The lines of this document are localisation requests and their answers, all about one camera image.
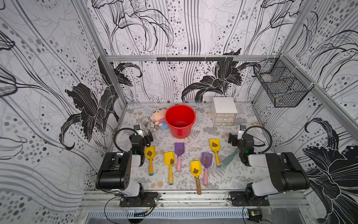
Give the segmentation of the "green cleaning brush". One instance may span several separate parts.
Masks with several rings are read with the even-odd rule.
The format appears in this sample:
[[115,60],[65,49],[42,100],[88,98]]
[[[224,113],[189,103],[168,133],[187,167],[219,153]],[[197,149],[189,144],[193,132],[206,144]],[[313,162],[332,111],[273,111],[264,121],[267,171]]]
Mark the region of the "green cleaning brush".
[[228,155],[223,161],[222,164],[224,166],[228,166],[232,160],[234,159],[234,157],[239,153],[239,149],[235,149],[234,152],[230,155]]

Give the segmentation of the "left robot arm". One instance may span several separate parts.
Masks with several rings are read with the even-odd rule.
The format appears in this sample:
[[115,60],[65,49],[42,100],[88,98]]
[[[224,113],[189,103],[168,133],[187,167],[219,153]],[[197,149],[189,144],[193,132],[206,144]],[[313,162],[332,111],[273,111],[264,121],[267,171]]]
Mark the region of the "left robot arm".
[[[131,149],[122,150],[116,142],[117,135],[124,130],[132,131],[129,136]],[[142,129],[122,128],[115,132],[113,144],[117,152],[106,153],[96,178],[96,188],[118,196],[142,200],[144,189],[142,184],[131,180],[131,168],[141,167],[145,161],[145,147],[153,142],[151,131]]]

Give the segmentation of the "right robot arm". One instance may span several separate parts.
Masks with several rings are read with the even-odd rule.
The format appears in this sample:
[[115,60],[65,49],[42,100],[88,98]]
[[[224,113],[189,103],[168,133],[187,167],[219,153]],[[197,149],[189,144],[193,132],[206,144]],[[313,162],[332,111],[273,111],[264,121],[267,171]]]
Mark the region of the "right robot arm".
[[235,154],[245,166],[269,171],[268,178],[246,186],[243,195],[247,200],[310,187],[310,180],[293,153],[255,153],[254,137],[246,133],[230,133],[228,143],[237,147]]

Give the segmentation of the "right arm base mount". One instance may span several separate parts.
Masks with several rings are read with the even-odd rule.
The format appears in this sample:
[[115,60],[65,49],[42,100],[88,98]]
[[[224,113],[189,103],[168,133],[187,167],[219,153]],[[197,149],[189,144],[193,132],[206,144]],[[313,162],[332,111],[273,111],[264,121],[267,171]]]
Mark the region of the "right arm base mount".
[[228,194],[228,201],[235,207],[243,206],[269,206],[269,200],[265,196],[249,196],[244,191],[231,191]]

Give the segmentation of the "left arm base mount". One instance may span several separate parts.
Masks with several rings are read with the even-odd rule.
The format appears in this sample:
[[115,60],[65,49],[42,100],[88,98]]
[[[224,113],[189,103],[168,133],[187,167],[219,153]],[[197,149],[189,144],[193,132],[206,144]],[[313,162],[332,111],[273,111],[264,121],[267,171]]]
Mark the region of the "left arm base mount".
[[120,207],[153,207],[159,198],[158,192],[140,192],[136,197],[124,197],[121,199]]

